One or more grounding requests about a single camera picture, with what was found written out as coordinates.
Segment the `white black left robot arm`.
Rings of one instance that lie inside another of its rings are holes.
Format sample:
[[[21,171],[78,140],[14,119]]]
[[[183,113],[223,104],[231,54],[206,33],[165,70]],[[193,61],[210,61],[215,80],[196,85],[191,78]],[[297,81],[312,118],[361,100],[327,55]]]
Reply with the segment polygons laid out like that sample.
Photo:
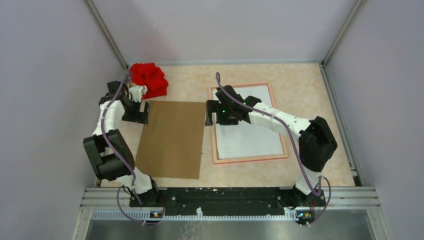
[[[154,207],[160,193],[153,178],[136,167],[135,158],[120,132],[121,122],[146,124],[149,105],[141,112],[144,85],[128,86],[123,81],[107,84],[108,92],[98,106],[99,119],[93,133],[83,140],[90,165],[99,180],[116,181],[131,191],[141,204]]]

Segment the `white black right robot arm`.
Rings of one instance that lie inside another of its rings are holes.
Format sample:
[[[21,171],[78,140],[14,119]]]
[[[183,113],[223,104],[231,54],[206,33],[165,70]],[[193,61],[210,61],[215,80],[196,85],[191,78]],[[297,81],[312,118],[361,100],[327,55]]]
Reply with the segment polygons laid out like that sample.
[[[290,141],[301,171],[294,202],[307,206],[321,193],[323,169],[338,147],[324,118],[301,118],[277,109],[267,83],[212,87],[206,104],[215,164],[287,158]]]

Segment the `landscape beach photo print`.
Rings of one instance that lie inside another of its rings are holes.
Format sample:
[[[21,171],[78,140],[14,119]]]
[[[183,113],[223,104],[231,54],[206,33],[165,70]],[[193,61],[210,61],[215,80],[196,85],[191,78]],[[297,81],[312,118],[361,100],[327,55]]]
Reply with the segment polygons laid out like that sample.
[[[283,135],[241,121],[238,125],[216,125],[212,114],[212,159],[215,165],[287,159]]]

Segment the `pink wooden picture frame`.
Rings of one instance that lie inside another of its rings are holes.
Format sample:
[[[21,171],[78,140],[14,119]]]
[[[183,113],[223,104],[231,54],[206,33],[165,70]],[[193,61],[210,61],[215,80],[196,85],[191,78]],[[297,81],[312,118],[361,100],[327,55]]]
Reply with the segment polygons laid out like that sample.
[[[239,84],[233,86],[243,99],[259,98],[270,107],[276,107],[269,83]],[[215,165],[288,159],[286,137],[282,133],[245,121],[237,125],[217,124],[217,114],[211,114],[212,161]]]

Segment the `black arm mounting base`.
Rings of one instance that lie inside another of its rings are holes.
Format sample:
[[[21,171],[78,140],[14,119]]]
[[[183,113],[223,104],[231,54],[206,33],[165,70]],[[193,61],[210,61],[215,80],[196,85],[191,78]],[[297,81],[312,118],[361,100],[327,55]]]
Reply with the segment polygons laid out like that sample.
[[[325,196],[294,187],[168,187],[132,196],[132,208],[159,208],[166,216],[277,216],[289,210],[323,207]]]

